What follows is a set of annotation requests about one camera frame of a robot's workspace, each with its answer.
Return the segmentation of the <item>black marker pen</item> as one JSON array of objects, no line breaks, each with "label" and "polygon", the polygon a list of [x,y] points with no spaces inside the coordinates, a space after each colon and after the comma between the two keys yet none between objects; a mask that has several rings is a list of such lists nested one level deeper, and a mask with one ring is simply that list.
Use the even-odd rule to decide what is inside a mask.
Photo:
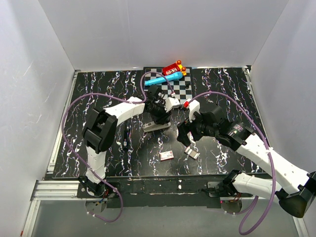
[{"label": "black marker pen", "polygon": [[124,135],[123,135],[123,150],[127,151],[129,149],[129,141],[130,141],[130,133],[131,133],[131,124],[130,121],[125,122],[124,127]]}]

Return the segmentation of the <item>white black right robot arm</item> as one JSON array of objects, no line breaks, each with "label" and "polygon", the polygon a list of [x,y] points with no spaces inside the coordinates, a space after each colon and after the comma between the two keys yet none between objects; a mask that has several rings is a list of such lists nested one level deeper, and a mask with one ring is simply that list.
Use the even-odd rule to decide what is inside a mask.
[{"label": "white black right robot arm", "polygon": [[229,121],[219,106],[208,112],[200,111],[198,101],[186,101],[184,107],[189,116],[178,124],[177,141],[189,147],[193,141],[202,137],[213,137],[221,145],[247,157],[260,166],[272,180],[247,175],[232,170],[223,181],[209,188],[211,194],[235,196],[251,194],[262,198],[274,198],[288,214],[302,218],[316,197],[316,174],[308,173],[283,158],[273,148],[266,148],[263,140],[242,122]]}]

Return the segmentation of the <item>red white staple box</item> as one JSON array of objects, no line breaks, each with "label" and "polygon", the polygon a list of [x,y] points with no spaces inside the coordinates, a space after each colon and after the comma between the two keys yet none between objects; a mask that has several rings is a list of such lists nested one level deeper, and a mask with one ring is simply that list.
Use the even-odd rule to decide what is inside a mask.
[{"label": "red white staple box", "polygon": [[160,160],[161,161],[165,161],[165,160],[169,160],[169,159],[173,159],[174,155],[172,151],[167,151],[167,152],[162,152],[159,154],[160,156]]}]

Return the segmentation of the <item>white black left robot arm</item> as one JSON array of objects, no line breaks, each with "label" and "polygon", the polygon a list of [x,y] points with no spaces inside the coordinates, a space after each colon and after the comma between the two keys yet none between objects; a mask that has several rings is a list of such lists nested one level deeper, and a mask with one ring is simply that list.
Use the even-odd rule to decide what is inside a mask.
[{"label": "white black left robot arm", "polygon": [[121,123],[142,113],[149,113],[152,121],[143,125],[145,133],[169,128],[172,110],[179,106],[180,102],[174,95],[164,98],[162,89],[152,85],[145,92],[145,96],[132,96],[127,101],[104,110],[93,109],[82,132],[89,168],[85,176],[79,177],[88,194],[98,198],[106,191],[102,183],[105,179],[106,152],[111,147],[116,129]]}]

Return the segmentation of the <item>black silver stapler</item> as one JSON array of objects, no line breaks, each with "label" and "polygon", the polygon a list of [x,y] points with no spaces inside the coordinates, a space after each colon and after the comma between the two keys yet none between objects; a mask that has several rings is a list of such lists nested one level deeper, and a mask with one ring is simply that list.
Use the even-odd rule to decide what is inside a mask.
[{"label": "black silver stapler", "polygon": [[156,125],[153,121],[146,123],[143,125],[143,131],[145,133],[152,132],[156,130],[166,129],[163,125]]}]

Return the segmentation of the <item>black white chessboard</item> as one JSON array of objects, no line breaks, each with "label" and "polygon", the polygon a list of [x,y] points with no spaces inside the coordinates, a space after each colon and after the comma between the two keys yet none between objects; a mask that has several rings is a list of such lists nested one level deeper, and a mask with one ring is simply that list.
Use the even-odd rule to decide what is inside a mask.
[{"label": "black white chessboard", "polygon": [[[147,74],[145,76],[156,76],[160,77],[160,75],[157,75],[153,72],[158,72],[162,73],[162,68],[160,67],[144,67],[143,68],[144,72],[151,72],[150,74]],[[170,85],[175,92],[175,97],[180,101],[180,104],[183,105],[184,102],[188,99],[193,98],[193,93],[192,93],[192,83],[191,83],[191,71],[192,68],[189,67],[186,69],[187,75],[182,77],[180,80],[173,80],[170,81]]]}]

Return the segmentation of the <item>red yellow toy bus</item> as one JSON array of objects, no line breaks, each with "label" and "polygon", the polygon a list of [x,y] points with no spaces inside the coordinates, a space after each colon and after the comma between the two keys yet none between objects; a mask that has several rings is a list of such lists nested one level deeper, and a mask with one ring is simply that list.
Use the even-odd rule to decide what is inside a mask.
[{"label": "red yellow toy bus", "polygon": [[187,75],[187,72],[186,72],[186,67],[184,67],[182,65],[182,61],[181,60],[177,60],[175,63],[167,66],[167,67],[164,67],[162,69],[162,74],[164,76],[168,76],[170,74],[173,74],[175,72],[181,72],[183,76],[186,76]]}]

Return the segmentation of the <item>aluminium rail frame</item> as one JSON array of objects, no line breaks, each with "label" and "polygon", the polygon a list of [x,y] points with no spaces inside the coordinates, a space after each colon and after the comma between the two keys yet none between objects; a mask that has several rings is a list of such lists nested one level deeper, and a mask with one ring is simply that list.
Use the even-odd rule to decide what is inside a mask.
[{"label": "aluminium rail frame", "polygon": [[[32,194],[39,201],[89,201],[107,209],[130,209],[123,206],[121,193],[107,197],[93,197],[79,182],[87,171],[87,153],[81,132],[93,108],[115,105],[118,98],[128,99],[140,94],[140,82],[151,72],[141,70],[77,72],[72,89],[72,101],[65,126],[66,138],[60,138],[53,155],[53,172],[38,181]],[[213,138],[202,138],[191,146],[200,153],[194,160],[185,154],[184,145],[177,138],[177,124],[185,118],[184,111],[172,112],[170,128],[145,133],[143,125],[150,121],[144,113],[132,118],[129,149],[123,150],[123,125],[115,133],[112,146],[106,154],[105,175],[112,176],[179,176],[226,175],[236,169],[253,177],[268,179],[269,174],[253,161]],[[161,161],[159,154],[172,151],[174,158]]]}]

